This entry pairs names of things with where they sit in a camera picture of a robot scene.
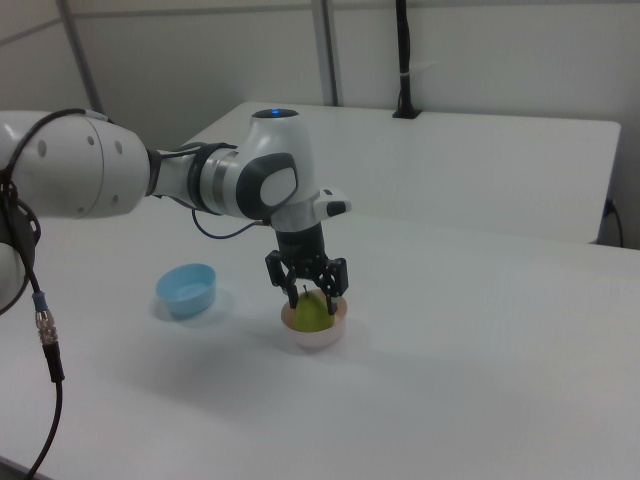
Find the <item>white wall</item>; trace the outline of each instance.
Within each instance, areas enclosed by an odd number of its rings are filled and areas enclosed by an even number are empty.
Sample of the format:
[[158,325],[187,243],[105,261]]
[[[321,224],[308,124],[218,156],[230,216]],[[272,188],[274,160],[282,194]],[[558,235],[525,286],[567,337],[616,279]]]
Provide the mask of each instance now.
[[180,145],[247,100],[324,103],[308,0],[71,8],[106,112],[149,146]]
[[55,2],[0,1],[0,110],[90,107]]
[[[361,3],[334,5],[342,100],[395,108],[395,11]],[[640,248],[640,4],[422,7],[409,24],[412,63],[433,62],[412,75],[418,107],[621,123],[611,193]]]

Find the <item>black pole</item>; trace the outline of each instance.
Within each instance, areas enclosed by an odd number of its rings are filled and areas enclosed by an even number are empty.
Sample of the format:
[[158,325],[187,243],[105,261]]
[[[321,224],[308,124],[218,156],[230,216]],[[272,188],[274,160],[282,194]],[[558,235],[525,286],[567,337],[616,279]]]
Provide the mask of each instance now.
[[409,75],[409,59],[411,57],[411,38],[409,36],[409,22],[407,21],[406,0],[396,0],[396,18],[398,22],[398,57],[400,60],[400,98],[398,110],[394,118],[414,119],[420,115],[411,104],[411,77]]

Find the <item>blue bowl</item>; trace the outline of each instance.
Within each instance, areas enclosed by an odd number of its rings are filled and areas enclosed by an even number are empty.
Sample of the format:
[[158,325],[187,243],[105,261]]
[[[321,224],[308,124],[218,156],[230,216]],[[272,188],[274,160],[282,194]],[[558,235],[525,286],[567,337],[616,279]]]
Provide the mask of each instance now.
[[156,295],[175,317],[186,318],[206,310],[216,299],[216,272],[202,263],[168,271],[156,283]]

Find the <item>white tabletop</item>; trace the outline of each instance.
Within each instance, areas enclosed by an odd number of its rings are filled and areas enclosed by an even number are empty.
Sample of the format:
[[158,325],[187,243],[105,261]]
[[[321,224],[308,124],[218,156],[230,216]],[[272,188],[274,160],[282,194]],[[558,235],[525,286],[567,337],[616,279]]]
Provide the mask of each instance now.
[[[205,222],[228,232],[240,220]],[[189,212],[45,221],[37,269],[67,379],[55,479],[629,479],[640,472],[640,255],[348,214],[347,331],[315,354],[279,320],[268,227]],[[170,268],[219,301],[172,321]],[[30,465],[54,388],[28,299],[0,321],[0,455]]]
[[[241,142],[245,103],[195,138]],[[280,105],[308,124],[318,181],[354,211],[578,243],[598,237],[620,133],[613,122]]]

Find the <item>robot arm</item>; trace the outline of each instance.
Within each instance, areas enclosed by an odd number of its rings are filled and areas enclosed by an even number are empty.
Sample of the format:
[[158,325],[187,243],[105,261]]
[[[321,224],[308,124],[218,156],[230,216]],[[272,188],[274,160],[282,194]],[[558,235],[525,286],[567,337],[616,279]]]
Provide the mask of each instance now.
[[[44,115],[0,112],[0,169]],[[280,249],[266,259],[273,285],[287,293],[295,308],[296,279],[312,280],[334,313],[337,298],[348,287],[346,261],[328,259],[320,222],[349,211],[351,205],[336,190],[316,186],[309,136],[300,115],[264,110],[253,115],[249,135],[238,147],[183,148],[173,153],[147,151],[128,130],[91,116],[67,116],[47,124],[28,142],[12,179],[20,199],[38,216],[122,215],[145,195],[155,195],[208,213],[263,220],[276,231]],[[31,233],[28,216],[15,214],[14,224],[23,224]],[[6,230],[6,222],[0,221],[0,311],[15,297],[24,277]]]

